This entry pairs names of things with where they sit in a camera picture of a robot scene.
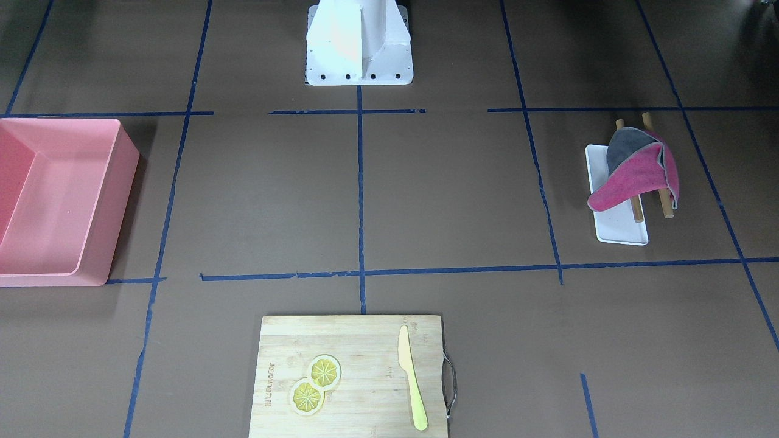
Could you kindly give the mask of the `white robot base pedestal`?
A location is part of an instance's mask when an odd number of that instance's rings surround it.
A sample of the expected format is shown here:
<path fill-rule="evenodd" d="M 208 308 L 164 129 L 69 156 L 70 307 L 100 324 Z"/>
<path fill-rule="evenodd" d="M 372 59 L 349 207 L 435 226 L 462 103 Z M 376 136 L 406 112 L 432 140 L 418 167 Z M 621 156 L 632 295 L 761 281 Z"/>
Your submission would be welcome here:
<path fill-rule="evenodd" d="M 310 86 L 412 83 L 407 1 L 320 1 L 308 9 L 304 80 Z"/>

